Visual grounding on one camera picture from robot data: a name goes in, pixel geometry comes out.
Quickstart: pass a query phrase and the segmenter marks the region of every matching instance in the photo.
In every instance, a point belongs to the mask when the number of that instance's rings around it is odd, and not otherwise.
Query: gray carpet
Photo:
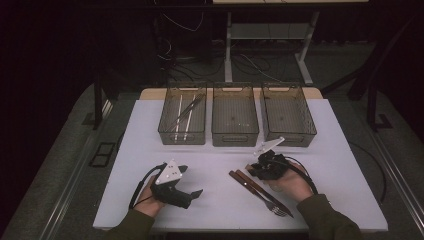
[[[267,75],[286,81],[299,80],[300,73],[291,54],[298,45],[278,44],[277,49],[271,47],[271,50],[265,52],[259,52],[249,45],[234,46],[234,59],[238,60],[235,60],[238,66],[233,65],[234,81],[259,83],[268,78],[258,73],[251,65],[249,66],[248,60],[239,54],[248,56],[257,64],[257,67],[264,69]],[[314,86],[322,88],[355,70],[367,59],[372,48],[373,45],[367,43],[312,45],[306,57],[306,64]],[[176,67],[178,71],[170,71],[171,79],[223,81],[222,51],[217,51],[217,55],[221,57],[214,59],[213,64],[185,63],[182,64],[183,67]],[[365,99],[358,102],[349,101],[346,98],[349,86],[348,83],[326,97],[330,100],[347,140],[352,144],[351,149],[375,198],[379,200],[383,191],[382,174],[373,157],[381,162],[381,156],[365,124]],[[138,96],[139,93],[122,93],[120,98],[113,102],[113,108],[103,121],[101,128],[93,131],[92,126],[82,124],[86,115],[93,111],[92,87],[84,92],[75,104],[67,123],[2,239],[39,238],[54,211],[56,202],[63,199],[69,200],[69,205],[62,209],[64,214],[60,215],[63,218],[59,219],[54,228],[48,229],[50,234],[43,236],[49,236],[49,239],[101,239],[104,232],[94,229],[92,224],[118,151],[119,138],[125,131],[134,101]],[[380,130],[378,136],[396,161],[412,191],[421,202],[424,202],[423,143],[382,94],[378,97],[377,111],[385,114],[393,125],[392,129]],[[93,168],[87,164],[81,167],[81,159],[91,160],[101,142],[115,144],[109,165],[106,168]],[[70,180],[70,175],[78,166],[80,167],[79,177]],[[75,184],[75,187],[70,188],[72,193],[64,198],[63,189],[68,189],[67,186],[70,183]],[[388,221],[389,231],[365,234],[366,239],[423,239],[423,235],[388,176],[387,193],[381,209]],[[282,239],[283,236],[209,235],[209,237],[210,239],[216,237],[220,239]],[[287,239],[303,237],[291,236]],[[207,236],[169,234],[167,238],[207,239]]]

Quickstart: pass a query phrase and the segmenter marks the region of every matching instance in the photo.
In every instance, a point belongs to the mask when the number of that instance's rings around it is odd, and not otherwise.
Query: dark green jacket
[[[358,225],[348,217],[335,211],[323,194],[305,199],[297,206],[309,226],[311,240],[319,239],[363,239]],[[148,239],[154,219],[135,210],[129,210],[124,220],[109,230],[106,240]]]

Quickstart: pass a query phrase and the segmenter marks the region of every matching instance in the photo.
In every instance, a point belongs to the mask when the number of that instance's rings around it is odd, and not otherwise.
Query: knife
[[[275,205],[277,205],[281,210],[283,210],[288,215],[290,215],[292,218],[294,218],[293,214],[290,212],[290,210],[284,204],[282,204],[274,196],[272,196],[267,191],[265,191],[265,189],[263,189],[261,186],[259,186],[259,184],[257,184],[255,181],[253,181],[250,177],[248,177],[246,174],[244,174],[240,170],[237,170],[236,174],[238,176],[240,176],[244,180],[244,182],[247,183],[247,185],[250,185],[252,188],[254,188],[254,190],[257,190],[258,192],[262,193],[266,198],[268,198],[270,201],[275,203]]]

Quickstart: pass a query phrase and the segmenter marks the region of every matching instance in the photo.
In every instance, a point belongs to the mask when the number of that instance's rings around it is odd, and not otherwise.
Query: background desk
[[[158,100],[152,100],[152,92],[161,92],[156,95]],[[256,162],[253,152],[257,147],[213,147],[210,100],[207,102],[205,145],[162,145],[157,124],[164,93],[165,89],[147,89],[142,93],[143,100],[135,104],[93,224],[95,228],[108,229],[119,224],[144,174],[154,166],[174,159],[178,164],[188,166],[177,188],[185,192],[203,189],[204,192],[188,209],[165,207],[157,217],[154,231],[307,231],[294,201],[282,193],[270,191],[294,214],[294,218],[278,217],[228,175],[230,170],[243,169],[246,164]],[[256,103],[261,130],[259,146],[264,138],[260,106],[258,101]],[[308,99],[308,105],[318,131],[311,145],[308,148],[276,147],[274,151],[301,161],[318,191],[326,193],[333,207],[355,221],[362,231],[386,231],[387,222],[328,101]]]

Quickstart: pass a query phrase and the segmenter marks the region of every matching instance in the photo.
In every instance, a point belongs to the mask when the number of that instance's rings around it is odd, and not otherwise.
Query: person's left hand
[[[141,191],[140,197],[138,198],[138,203],[134,210],[142,212],[150,217],[156,217],[158,215],[159,211],[165,207],[165,204],[161,201],[156,200],[153,197],[153,193],[150,190],[150,185],[152,185],[154,181],[155,176],[151,176],[149,179],[149,182],[144,187],[143,191]]]

